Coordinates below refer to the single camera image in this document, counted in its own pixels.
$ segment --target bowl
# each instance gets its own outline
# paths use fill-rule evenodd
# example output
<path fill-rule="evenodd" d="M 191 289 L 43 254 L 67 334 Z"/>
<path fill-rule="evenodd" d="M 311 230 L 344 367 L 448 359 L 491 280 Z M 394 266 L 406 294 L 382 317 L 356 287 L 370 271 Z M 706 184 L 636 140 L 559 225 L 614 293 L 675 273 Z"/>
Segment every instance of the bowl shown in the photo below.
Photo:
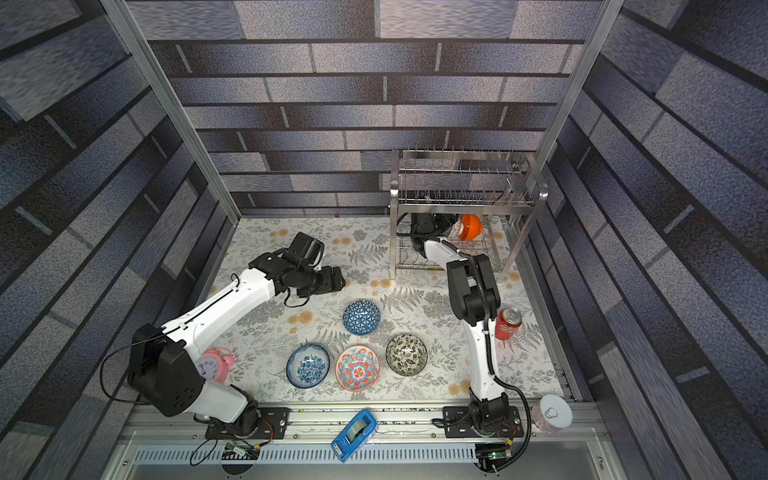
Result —
<path fill-rule="evenodd" d="M 367 346 L 350 346 L 336 361 L 336 381 L 350 392 L 371 388 L 379 378 L 379 357 Z"/>
<path fill-rule="evenodd" d="M 414 376 L 427 365 L 427 346 L 416 335 L 403 333 L 386 346 L 386 362 L 398 375 Z"/>
<path fill-rule="evenodd" d="M 322 346 L 310 343 L 291 354 L 286 364 L 286 375 L 291 385 L 310 389 L 326 378 L 330 366 L 328 352 Z"/>
<path fill-rule="evenodd" d="M 346 307 L 342 320 L 344 327 L 353 335 L 368 335 L 379 327 L 382 313 L 374 302 L 357 300 Z"/>

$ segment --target blue floral bowl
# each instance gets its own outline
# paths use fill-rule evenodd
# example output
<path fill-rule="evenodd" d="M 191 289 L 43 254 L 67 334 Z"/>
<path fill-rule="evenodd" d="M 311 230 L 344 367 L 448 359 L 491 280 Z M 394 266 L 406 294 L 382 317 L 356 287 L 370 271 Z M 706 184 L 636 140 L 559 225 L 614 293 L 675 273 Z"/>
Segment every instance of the blue floral bowl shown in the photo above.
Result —
<path fill-rule="evenodd" d="M 346 307 L 342 320 L 350 333 L 368 335 L 379 327 L 382 313 L 375 303 L 368 300 L 357 300 Z"/>
<path fill-rule="evenodd" d="M 300 346 L 288 359 L 286 375 L 291 385 L 309 389 L 326 378 L 330 365 L 328 352 L 322 346 Z"/>

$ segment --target vent slot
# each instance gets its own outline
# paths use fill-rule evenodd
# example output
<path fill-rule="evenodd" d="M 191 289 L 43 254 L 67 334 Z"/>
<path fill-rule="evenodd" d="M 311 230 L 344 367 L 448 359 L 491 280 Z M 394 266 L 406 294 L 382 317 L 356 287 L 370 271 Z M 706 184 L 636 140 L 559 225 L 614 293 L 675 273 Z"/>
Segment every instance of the vent slot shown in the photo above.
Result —
<path fill-rule="evenodd" d="M 189 463 L 196 445 L 145 445 L 139 448 L 135 465 L 184 465 Z M 261 449 L 258 460 L 248 460 L 242 455 L 222 459 L 224 446 L 219 445 L 203 463 L 243 464 L 263 463 L 272 465 L 338 464 L 330 445 L 267 445 Z M 207 449 L 200 449 L 193 460 L 199 462 Z M 347 464 L 388 463 L 468 463 L 475 461 L 475 445 L 471 443 L 445 443 L 435 447 L 429 444 L 368 444 L 355 452 Z"/>

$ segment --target red soda can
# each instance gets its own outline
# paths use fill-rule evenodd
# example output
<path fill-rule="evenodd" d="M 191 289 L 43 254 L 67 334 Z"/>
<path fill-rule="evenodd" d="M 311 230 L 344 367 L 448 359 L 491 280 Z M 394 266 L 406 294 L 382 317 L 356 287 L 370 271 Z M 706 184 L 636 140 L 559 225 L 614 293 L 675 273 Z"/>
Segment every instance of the red soda can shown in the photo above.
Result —
<path fill-rule="evenodd" d="M 523 315 L 520 310 L 508 306 L 498 314 L 496 321 L 496 338 L 509 340 L 512 334 L 523 323 Z"/>

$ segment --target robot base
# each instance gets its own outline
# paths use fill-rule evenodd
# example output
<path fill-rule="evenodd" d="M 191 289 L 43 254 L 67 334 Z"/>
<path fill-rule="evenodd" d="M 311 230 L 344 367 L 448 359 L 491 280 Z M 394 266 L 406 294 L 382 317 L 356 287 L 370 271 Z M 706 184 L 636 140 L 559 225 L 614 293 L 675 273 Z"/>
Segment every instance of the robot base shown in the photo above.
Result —
<path fill-rule="evenodd" d="M 288 425 L 288 413 L 290 409 L 259 408 L 259 403 L 242 389 L 232 385 L 232 388 L 242 393 L 248 403 L 234 422 L 225 423 L 219 419 L 211 418 L 205 438 L 209 440 L 232 440 L 233 437 L 241 439 L 282 440 Z M 272 425 L 273 431 L 265 423 Z"/>
<path fill-rule="evenodd" d="M 468 407 L 443 407 L 442 419 L 446 422 L 451 422 L 452 420 L 464 417 L 467 415 L 468 411 Z M 518 439 L 524 436 L 522 421 L 520 420 L 520 413 L 518 412 L 517 407 L 509 407 L 509 415 L 507 419 L 508 422 L 505 422 L 507 425 L 502 425 L 502 427 L 495 433 L 492 433 L 489 438 Z M 472 428 L 472 419 L 468 417 L 464 422 L 446 428 L 445 437 L 447 439 L 476 439 L 485 437 L 485 435 L 479 435 L 477 430 Z"/>

